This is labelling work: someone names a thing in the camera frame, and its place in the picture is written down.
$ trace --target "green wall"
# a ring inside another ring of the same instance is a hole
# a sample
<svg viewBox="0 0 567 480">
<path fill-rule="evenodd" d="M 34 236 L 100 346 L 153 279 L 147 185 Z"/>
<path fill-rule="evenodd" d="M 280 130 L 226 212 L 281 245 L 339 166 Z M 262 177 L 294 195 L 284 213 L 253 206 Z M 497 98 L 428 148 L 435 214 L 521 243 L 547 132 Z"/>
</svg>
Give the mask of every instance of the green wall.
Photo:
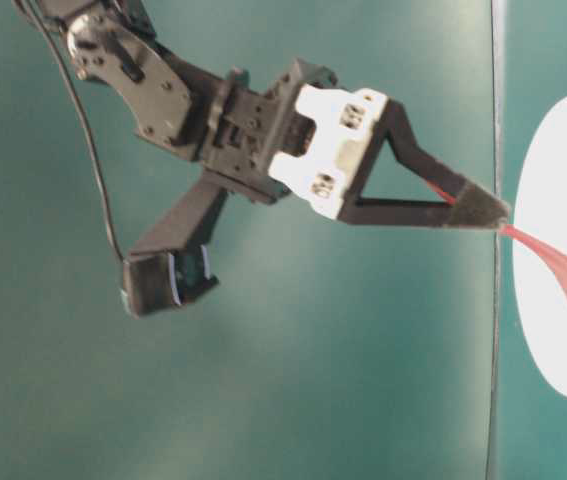
<svg viewBox="0 0 567 480">
<path fill-rule="evenodd" d="M 500 3 L 505 14 L 503 196 L 514 204 L 534 132 L 547 111 L 567 96 L 567 2 Z M 527 349 L 514 296 L 510 241 L 503 242 L 502 273 L 493 476 L 567 479 L 567 398 L 545 383 Z"/>
<path fill-rule="evenodd" d="M 493 184 L 489 2 L 146 4 L 165 45 L 249 68 L 256 89 L 300 56 L 388 92 L 428 151 Z M 130 245 L 198 169 L 139 142 L 112 91 L 79 89 Z M 433 198 L 381 163 L 374 193 Z M 123 313 L 74 112 L 42 39 L 0 2 L 0 479 L 484 477 L 492 235 L 232 198 L 211 256 L 223 285 L 199 305 Z"/>
</svg>

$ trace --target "white circular plate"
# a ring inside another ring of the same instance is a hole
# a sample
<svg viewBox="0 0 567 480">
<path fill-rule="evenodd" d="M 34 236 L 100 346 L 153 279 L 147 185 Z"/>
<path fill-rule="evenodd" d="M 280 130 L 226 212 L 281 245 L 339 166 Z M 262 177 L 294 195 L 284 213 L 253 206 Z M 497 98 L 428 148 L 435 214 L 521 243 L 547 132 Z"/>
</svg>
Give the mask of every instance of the white circular plate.
<svg viewBox="0 0 567 480">
<path fill-rule="evenodd" d="M 567 98 L 539 126 L 527 153 L 514 225 L 567 254 Z M 567 396 L 567 298 L 550 269 L 514 242 L 521 326 L 539 370 Z"/>
</svg>

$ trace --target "robotic arm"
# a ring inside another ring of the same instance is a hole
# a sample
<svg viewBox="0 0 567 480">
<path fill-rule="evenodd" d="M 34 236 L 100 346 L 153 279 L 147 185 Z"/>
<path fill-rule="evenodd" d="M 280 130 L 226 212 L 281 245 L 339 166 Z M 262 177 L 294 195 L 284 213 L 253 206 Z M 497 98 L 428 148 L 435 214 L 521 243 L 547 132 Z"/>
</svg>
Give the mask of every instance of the robotic arm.
<svg viewBox="0 0 567 480">
<path fill-rule="evenodd" d="M 134 315 L 184 306 L 218 283 L 205 245 L 228 192 L 266 205 L 294 193 L 354 225 L 496 230 L 507 219 L 506 204 L 419 147 L 403 105 L 383 93 L 348 92 L 328 68 L 295 59 L 260 94 L 246 71 L 220 78 L 158 43 L 140 0 L 37 3 L 80 80 L 114 88 L 139 138 L 202 167 L 123 260 L 123 297 Z M 454 204 L 362 198 L 386 141 L 399 163 Z"/>
</svg>

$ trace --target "wire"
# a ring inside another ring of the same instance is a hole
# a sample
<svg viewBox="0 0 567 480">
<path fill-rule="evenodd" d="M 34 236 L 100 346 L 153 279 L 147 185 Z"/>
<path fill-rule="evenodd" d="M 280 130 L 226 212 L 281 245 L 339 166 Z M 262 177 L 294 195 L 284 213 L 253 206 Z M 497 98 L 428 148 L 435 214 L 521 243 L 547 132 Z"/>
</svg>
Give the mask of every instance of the wire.
<svg viewBox="0 0 567 480">
<path fill-rule="evenodd" d="M 12 0 L 12 5 L 14 6 L 14 8 L 16 8 L 16 11 L 19 12 L 19 14 L 23 17 L 23 19 L 27 23 L 29 23 L 32 27 L 36 28 L 36 24 L 32 20 L 32 17 L 25 10 L 25 7 L 23 6 L 23 0 Z M 54 23 L 51 22 L 45 22 L 42 20 L 41 23 L 45 25 L 46 29 L 54 29 L 55 27 Z"/>
<path fill-rule="evenodd" d="M 123 262 L 123 254 L 121 253 L 121 248 L 119 247 L 118 241 L 116 239 L 116 233 L 114 231 L 114 222 L 112 221 L 112 210 L 110 208 L 110 200 L 107 194 L 107 187 L 105 186 L 105 181 L 103 179 L 103 171 L 101 169 L 101 162 L 99 160 L 98 152 L 96 150 L 96 144 L 94 143 L 94 135 L 92 134 L 92 128 L 87 119 L 87 115 L 85 114 L 85 109 L 83 108 L 83 104 L 76 93 L 76 89 L 74 88 L 74 84 L 70 79 L 70 74 L 68 72 L 67 66 L 61 57 L 58 47 L 52 40 L 49 32 L 47 31 L 45 24 L 39 17 L 38 13 L 32 6 L 32 2 L 30 0 L 12 0 L 12 3 L 16 6 L 16 8 L 21 11 L 22 14 L 26 15 L 28 21 L 32 22 L 32 24 L 41 32 L 45 41 L 47 42 L 48 46 L 50 47 L 50 51 L 52 52 L 52 56 L 56 60 L 58 64 L 59 71 L 61 72 L 61 77 L 63 78 L 63 82 L 65 83 L 65 87 L 67 88 L 68 94 L 72 103 L 74 104 L 74 108 L 76 109 L 76 113 L 79 117 L 79 121 L 81 122 L 81 127 L 83 128 L 83 133 L 85 134 L 85 141 L 87 143 L 88 150 L 90 152 L 90 158 L 92 159 L 92 168 L 94 170 L 94 177 L 96 180 L 96 185 L 99 189 L 99 193 L 101 194 L 101 206 L 103 209 L 103 219 L 105 221 L 105 231 L 107 233 L 107 239 L 110 242 L 112 250 L 114 251 L 114 255 L 116 256 L 119 262 Z"/>
</svg>

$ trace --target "bolt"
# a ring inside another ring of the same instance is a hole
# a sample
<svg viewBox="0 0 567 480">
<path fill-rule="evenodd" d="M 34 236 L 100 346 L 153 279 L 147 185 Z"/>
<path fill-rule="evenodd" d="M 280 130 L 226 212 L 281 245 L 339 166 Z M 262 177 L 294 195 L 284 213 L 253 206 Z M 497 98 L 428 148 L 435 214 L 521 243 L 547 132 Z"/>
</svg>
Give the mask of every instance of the bolt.
<svg viewBox="0 0 567 480">
<path fill-rule="evenodd" d="M 256 130 L 261 126 L 261 122 L 257 118 L 250 118 L 247 121 L 247 126 L 250 127 L 252 130 Z"/>
</svg>

